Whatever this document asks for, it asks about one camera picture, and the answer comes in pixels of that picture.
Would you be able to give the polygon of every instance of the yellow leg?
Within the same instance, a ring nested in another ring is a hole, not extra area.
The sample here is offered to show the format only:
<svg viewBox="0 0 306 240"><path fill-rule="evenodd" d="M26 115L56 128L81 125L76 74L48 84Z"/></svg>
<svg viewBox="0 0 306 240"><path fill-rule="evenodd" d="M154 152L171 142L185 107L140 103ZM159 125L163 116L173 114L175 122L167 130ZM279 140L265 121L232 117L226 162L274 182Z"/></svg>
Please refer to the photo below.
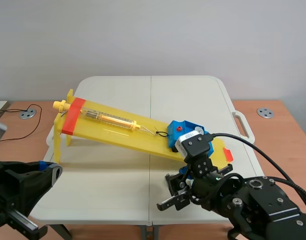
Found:
<svg viewBox="0 0 306 240"><path fill-rule="evenodd" d="M66 146L69 146L69 144L71 143L71 140L72 140L72 136L66 135Z"/></svg>
<svg viewBox="0 0 306 240"><path fill-rule="evenodd" d="M59 129L59 122L61 114L57 114L54 121L54 161L59 164L61 160L61 129Z"/></svg>
<svg viewBox="0 0 306 240"><path fill-rule="evenodd" d="M70 89L67 94L67 98L66 98L67 103L71 104L74 101L75 97L73 97L73 94L74 94L74 90Z"/></svg>

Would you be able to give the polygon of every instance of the table handle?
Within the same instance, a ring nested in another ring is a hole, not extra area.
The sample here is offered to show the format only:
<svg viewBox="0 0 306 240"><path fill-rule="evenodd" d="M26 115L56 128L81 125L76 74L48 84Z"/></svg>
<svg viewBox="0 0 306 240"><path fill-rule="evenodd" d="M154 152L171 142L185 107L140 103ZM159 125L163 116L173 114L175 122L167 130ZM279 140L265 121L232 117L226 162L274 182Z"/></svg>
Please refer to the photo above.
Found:
<svg viewBox="0 0 306 240"><path fill-rule="evenodd" d="M254 136L254 134L252 132L252 129L249 126L244 114L242 114L240 111L235 111L235 112L232 113L232 115L233 115L234 118L237 118L239 120L239 122L241 123L241 126L243 128L243 131L246 134L246 136L241 135L241 137L253 144L255 142L255 136Z"/></svg>

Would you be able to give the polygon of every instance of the white wall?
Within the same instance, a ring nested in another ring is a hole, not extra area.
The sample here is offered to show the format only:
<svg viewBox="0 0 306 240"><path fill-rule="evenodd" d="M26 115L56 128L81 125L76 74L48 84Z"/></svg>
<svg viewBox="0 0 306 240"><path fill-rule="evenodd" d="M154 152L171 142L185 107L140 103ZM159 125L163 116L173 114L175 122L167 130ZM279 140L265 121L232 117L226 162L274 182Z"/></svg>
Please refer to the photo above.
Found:
<svg viewBox="0 0 306 240"><path fill-rule="evenodd" d="M282 99L306 131L306 0L0 0L0 100L206 74L233 99Z"/></svg>

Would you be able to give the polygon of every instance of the red label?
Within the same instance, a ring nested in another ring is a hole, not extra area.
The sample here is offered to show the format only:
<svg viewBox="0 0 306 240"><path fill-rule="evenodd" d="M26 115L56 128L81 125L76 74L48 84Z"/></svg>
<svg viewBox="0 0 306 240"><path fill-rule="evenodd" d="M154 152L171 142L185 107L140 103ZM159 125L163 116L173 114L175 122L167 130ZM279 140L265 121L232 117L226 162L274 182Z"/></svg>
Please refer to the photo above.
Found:
<svg viewBox="0 0 306 240"><path fill-rule="evenodd" d="M226 161L231 163L234 159L233 159L233 156L232 156L232 153L231 153L230 149L226 149L226 148L223 147L223 151L224 151L224 154L225 154L225 157L226 157Z"/></svg>
<svg viewBox="0 0 306 240"><path fill-rule="evenodd" d="M81 112L81 108L84 105L85 99L75 98L70 108L68 109L67 117L62 129L62 133L73 135L75 125Z"/></svg>

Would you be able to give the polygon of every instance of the wooden table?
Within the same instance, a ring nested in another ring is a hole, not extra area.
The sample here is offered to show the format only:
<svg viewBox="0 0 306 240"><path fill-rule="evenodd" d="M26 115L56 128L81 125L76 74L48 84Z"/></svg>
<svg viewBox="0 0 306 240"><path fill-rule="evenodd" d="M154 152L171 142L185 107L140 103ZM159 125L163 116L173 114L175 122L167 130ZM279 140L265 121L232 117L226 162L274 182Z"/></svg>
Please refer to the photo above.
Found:
<svg viewBox="0 0 306 240"><path fill-rule="evenodd" d="M29 104L38 104L43 108L41 123L37 130L29 137L21 140L11 140L0 143L0 161L32 162L42 160L48 149L46 137L53 125L57 114L52 108L53 102L16 102L10 108L25 109ZM255 135L255 144L267 153L280 165L294 180L306 190L306 135L280 101L234 101L236 110L242 112ZM261 107L270 108L275 117L264 119L257 115L256 110ZM5 113L1 122L8 126L8 131L3 139L19 138L30 133L38 122L38 117L21 120L18 113ZM280 176L280 174L261 156L257 155L260 165L267 176ZM306 212L305 205L301 202L294 190L282 186L288 196ZM127 225L68 225L74 239L140 239L139 229ZM160 228L161 240L225 240L229 225L219 224L189 224L168 225ZM0 240L25 238L9 226L0 228ZM43 240L61 240L49 227L49 233Z"/></svg>

